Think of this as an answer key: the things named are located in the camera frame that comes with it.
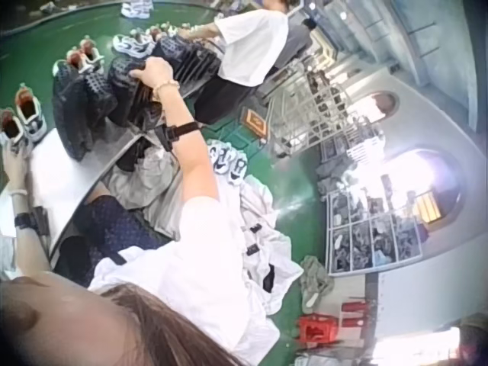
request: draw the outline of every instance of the bracelet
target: bracelet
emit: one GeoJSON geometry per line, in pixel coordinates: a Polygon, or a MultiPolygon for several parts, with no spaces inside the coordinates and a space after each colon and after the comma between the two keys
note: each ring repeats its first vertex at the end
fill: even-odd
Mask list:
{"type": "Polygon", "coordinates": [[[159,100],[159,96],[158,96],[158,92],[159,92],[159,89],[160,88],[164,88],[166,86],[175,86],[177,89],[180,89],[180,84],[179,82],[175,81],[175,80],[167,80],[165,82],[162,82],[161,84],[159,84],[158,86],[156,86],[153,90],[152,90],[152,99],[154,101],[160,101],[159,100]]]}
{"type": "Polygon", "coordinates": [[[27,190],[25,190],[25,189],[14,189],[14,190],[8,192],[9,196],[15,196],[16,194],[20,194],[20,195],[25,196],[25,197],[28,196],[27,190]]]}

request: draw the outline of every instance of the black wristwatch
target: black wristwatch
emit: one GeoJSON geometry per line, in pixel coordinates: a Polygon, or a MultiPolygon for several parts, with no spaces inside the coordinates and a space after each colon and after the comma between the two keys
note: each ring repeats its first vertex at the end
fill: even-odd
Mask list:
{"type": "Polygon", "coordinates": [[[173,143],[180,140],[180,136],[186,135],[187,133],[199,130],[197,122],[190,122],[188,124],[183,124],[181,126],[166,126],[165,124],[158,126],[154,129],[154,133],[161,142],[162,147],[166,151],[173,150],[173,143]]]}
{"type": "Polygon", "coordinates": [[[15,227],[19,229],[34,229],[37,230],[37,223],[32,214],[20,213],[15,217],[15,227]]]}

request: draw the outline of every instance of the white t-shirt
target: white t-shirt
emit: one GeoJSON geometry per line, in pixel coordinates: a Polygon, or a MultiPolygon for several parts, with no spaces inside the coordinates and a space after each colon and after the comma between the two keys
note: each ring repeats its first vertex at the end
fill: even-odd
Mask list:
{"type": "Polygon", "coordinates": [[[242,250],[223,205],[209,197],[189,200],[181,212],[180,235],[179,242],[156,250],[132,246],[120,251],[125,265],[102,259],[88,289],[136,284],[232,352],[248,325],[249,305],[242,250]]]}
{"type": "Polygon", "coordinates": [[[215,20],[215,25],[226,43],[219,77],[249,87],[262,84],[287,40],[287,16],[261,9],[215,20]]]}

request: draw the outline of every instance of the black shorts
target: black shorts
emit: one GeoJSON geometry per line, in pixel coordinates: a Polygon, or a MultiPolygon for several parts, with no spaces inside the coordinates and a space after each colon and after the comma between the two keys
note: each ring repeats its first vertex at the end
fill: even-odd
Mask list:
{"type": "Polygon", "coordinates": [[[244,86],[214,76],[195,102],[195,120],[215,124],[236,110],[255,87],[244,86]]]}

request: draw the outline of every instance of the brown hair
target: brown hair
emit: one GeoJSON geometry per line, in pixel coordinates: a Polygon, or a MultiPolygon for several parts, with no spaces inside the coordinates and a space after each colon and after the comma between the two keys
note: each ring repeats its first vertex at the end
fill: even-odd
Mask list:
{"type": "Polygon", "coordinates": [[[141,341],[135,356],[139,365],[244,366],[184,316],[135,285],[118,285],[102,296],[136,317],[141,341]]]}

